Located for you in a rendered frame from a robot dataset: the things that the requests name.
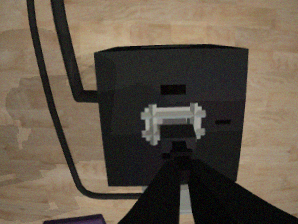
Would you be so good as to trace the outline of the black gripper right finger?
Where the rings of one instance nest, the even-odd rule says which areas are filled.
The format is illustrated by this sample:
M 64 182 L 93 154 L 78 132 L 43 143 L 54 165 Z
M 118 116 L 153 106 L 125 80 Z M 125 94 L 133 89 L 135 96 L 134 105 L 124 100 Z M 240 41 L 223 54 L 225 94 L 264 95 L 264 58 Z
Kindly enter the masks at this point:
M 189 198 L 194 224 L 298 224 L 202 160 L 189 160 Z

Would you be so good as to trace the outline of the purple flat pad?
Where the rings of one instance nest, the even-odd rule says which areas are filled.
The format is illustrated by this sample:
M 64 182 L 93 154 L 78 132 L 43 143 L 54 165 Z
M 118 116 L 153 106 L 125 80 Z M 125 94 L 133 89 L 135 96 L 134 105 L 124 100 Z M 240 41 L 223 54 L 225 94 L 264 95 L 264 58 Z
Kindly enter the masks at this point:
M 106 224 L 102 214 L 90 214 L 90 216 L 61 218 L 61 220 L 44 221 L 44 224 Z

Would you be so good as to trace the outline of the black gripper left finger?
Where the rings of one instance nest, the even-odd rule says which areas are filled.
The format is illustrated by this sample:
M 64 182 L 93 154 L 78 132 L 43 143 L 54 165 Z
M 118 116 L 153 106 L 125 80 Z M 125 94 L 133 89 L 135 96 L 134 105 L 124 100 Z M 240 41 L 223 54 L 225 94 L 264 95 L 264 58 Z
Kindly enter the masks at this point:
M 180 168 L 176 160 L 168 160 L 117 224 L 178 224 L 180 212 Z

